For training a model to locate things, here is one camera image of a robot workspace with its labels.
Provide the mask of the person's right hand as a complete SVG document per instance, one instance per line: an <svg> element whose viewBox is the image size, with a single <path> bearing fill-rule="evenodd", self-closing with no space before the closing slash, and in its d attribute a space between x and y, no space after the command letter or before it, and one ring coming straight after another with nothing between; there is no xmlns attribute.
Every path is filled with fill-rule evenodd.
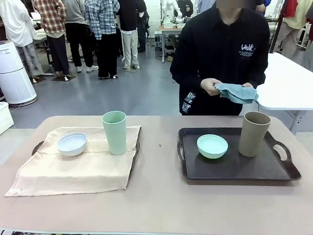
<svg viewBox="0 0 313 235"><path fill-rule="evenodd" d="M219 95L220 91L215 88L215 85L220 83L221 81L215 78L207 78L201 81L201 88L210 96Z"/></svg>

